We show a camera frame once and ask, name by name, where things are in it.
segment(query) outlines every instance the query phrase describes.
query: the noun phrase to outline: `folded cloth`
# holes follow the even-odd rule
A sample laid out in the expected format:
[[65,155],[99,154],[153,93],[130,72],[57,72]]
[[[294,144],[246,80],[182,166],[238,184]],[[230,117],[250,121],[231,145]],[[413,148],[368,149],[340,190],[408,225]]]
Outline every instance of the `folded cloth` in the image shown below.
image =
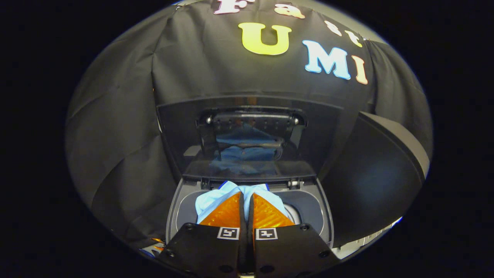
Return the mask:
[[269,192],[267,184],[260,185],[241,185],[226,181],[218,189],[208,191],[196,199],[197,224],[200,224],[215,208],[223,201],[235,195],[238,192],[244,194],[244,218],[248,221],[250,198],[254,193],[263,197],[266,201],[276,207],[281,213],[288,216],[288,212],[283,205],[283,201],[277,195]]

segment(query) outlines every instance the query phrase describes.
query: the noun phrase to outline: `colorful letter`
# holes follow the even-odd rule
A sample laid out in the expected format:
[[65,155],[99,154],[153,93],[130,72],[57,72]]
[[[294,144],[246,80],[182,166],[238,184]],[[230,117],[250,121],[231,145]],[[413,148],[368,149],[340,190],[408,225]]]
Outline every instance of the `colorful letter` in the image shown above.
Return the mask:
[[355,61],[355,65],[357,66],[357,81],[359,83],[362,83],[364,85],[367,85],[369,83],[366,78],[366,71],[364,69],[364,60],[362,60],[360,57],[352,55],[353,60]]
[[221,2],[219,5],[219,9],[214,12],[214,14],[223,14],[223,13],[235,13],[239,12],[240,10],[235,8],[235,6],[238,6],[240,8],[245,8],[247,6],[247,1],[249,2],[254,2],[255,0],[241,0],[237,2],[237,0],[218,0]]
[[285,5],[285,4],[276,4],[275,12],[282,15],[291,15],[296,18],[305,18],[305,15],[300,12],[300,10],[294,6]]
[[341,32],[338,30],[338,27],[331,22],[325,20],[324,23],[326,23],[326,26],[335,34],[341,37]]
[[358,42],[358,39],[359,37],[355,36],[355,34],[353,34],[353,32],[350,32],[350,31],[346,31],[345,32],[350,36],[350,39],[352,40],[352,42],[358,46],[358,47],[362,47],[362,45]]
[[240,23],[239,27],[242,29],[242,44],[251,52],[264,55],[279,55],[288,50],[288,33],[291,32],[291,29],[288,27],[280,25],[272,26],[278,35],[278,42],[272,46],[265,45],[261,41],[261,30],[266,28],[266,25],[244,22]]
[[322,71],[318,64],[318,61],[320,61],[327,74],[329,74],[333,69],[333,66],[335,66],[333,73],[336,77],[347,80],[350,79],[346,64],[346,51],[341,48],[333,47],[331,53],[328,55],[318,42],[303,40],[302,43],[307,46],[309,53],[309,63],[305,66],[305,70],[320,73]]

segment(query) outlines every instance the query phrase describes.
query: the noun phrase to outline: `light blue cloth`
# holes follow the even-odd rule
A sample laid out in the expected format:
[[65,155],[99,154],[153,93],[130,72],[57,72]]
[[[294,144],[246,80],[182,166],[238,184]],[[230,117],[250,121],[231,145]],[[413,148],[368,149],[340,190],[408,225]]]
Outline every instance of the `light blue cloth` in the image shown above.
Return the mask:
[[227,181],[224,182],[218,189],[211,190],[197,197],[197,224],[201,223],[224,200],[230,198],[238,192],[242,192],[244,194],[244,218],[246,221],[248,221],[250,198],[254,193],[266,199],[266,201],[276,207],[284,215],[288,216],[288,212],[283,205],[283,201],[277,195],[269,192],[269,187],[267,184],[237,186],[235,183]]

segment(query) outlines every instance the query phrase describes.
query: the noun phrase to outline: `yellow letter u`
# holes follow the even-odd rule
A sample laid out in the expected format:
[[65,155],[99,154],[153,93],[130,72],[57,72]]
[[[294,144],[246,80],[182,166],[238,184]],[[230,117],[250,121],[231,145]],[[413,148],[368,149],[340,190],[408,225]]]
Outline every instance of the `yellow letter u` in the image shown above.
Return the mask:
[[244,22],[240,23],[242,29],[242,44],[254,53],[264,55],[280,55],[288,50],[288,33],[291,29],[281,25],[273,25],[271,28],[277,31],[278,42],[275,45],[265,45],[261,41],[261,30],[266,25],[261,23]]

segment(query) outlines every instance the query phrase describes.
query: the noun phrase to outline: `orange finger pad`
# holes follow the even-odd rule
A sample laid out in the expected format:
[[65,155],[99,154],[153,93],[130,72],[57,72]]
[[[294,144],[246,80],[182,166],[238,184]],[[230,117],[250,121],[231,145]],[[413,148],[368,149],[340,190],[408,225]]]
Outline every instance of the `orange finger pad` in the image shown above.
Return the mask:
[[254,198],[254,219],[253,228],[276,228],[295,225],[288,217],[279,211],[263,197],[253,194]]
[[231,227],[240,228],[240,193],[231,196],[224,200],[217,208],[215,208],[200,225],[214,227]]

